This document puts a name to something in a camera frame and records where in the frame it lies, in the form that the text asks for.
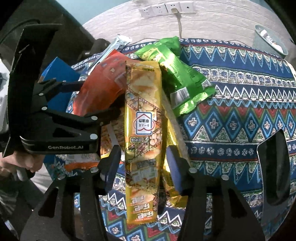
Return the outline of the person's left hand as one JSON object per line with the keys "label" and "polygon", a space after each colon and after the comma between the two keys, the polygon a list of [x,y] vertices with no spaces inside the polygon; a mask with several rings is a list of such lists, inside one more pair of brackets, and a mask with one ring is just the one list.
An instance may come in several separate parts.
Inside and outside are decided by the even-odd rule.
{"label": "person's left hand", "polygon": [[1,158],[1,177],[8,177],[17,168],[25,168],[32,173],[37,172],[43,165],[44,157],[44,155],[15,151],[12,155]]}

